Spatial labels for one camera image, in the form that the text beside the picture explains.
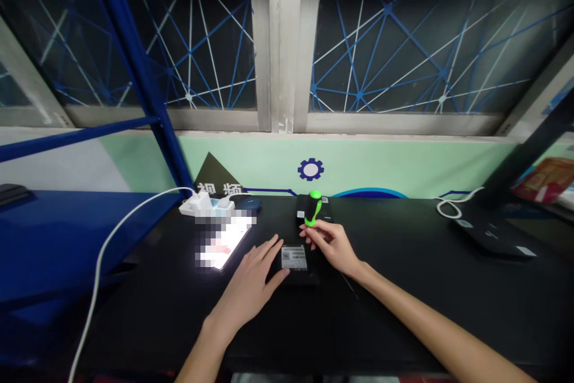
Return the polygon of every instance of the green screwdriver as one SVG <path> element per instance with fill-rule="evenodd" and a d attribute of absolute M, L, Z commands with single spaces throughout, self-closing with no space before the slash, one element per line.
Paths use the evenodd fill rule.
<path fill-rule="evenodd" d="M 309 192 L 309 196 L 307 197 L 307 207 L 305 208 L 305 224 L 307 226 L 315 226 L 315 219 L 321 210 L 321 205 L 321 192 Z"/>

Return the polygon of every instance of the black tabletop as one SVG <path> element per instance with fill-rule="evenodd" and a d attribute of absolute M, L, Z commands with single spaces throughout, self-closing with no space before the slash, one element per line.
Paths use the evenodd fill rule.
<path fill-rule="evenodd" d="M 295 198 L 260 197 L 262 209 L 238 250 L 275 233 L 297 240 Z M 574 270 L 526 234 L 538 257 L 487 258 L 430 200 L 333 198 L 360 259 L 477 336 L 534 377 L 568 368 L 574 345 Z M 168 231 L 91 328 L 80 367 L 179 370 L 238 261 L 220 274 L 194 265 L 205 226 L 172 215 Z M 282 286 L 240 330 L 223 366 L 233 371 L 379 374 L 443 372 L 385 307 L 313 252 L 319 286 Z"/>

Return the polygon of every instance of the human hand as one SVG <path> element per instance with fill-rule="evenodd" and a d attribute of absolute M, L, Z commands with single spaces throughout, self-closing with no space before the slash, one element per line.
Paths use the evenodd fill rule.
<path fill-rule="evenodd" d="M 265 284 L 271 263 L 283 245 L 283 240 L 278 241 L 278 238 L 275 234 L 271 240 L 259 247 L 254 246 L 243 257 L 225 292 L 206 319 L 228 342 L 261 311 L 275 289 L 289 275 L 289 269 L 282 269 Z"/>
<path fill-rule="evenodd" d="M 312 228 L 305 224 L 299 228 L 301 228 L 299 236 L 307 237 L 306 243 L 311 244 L 311 250 L 319 246 L 335 269 L 353 278 L 357 276 L 361 261 L 355 255 L 345 229 L 341 225 L 317 220 Z"/>

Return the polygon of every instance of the blue computer mouse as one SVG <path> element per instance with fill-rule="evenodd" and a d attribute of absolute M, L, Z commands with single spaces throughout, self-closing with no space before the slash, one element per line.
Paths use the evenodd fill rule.
<path fill-rule="evenodd" d="M 261 201 L 256 198 L 247 198 L 238 203 L 235 208 L 237 210 L 252 210 L 259 211 L 261 208 Z"/>

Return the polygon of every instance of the forearm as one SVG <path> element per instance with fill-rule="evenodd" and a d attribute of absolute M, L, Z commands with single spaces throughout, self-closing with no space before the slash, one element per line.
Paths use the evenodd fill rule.
<path fill-rule="evenodd" d="M 534 382 L 510 361 L 367 263 L 351 277 L 386 306 L 461 383 Z"/>
<path fill-rule="evenodd" d="M 221 360 L 234 334 L 229 334 L 208 316 L 176 383 L 211 383 L 215 381 Z"/>

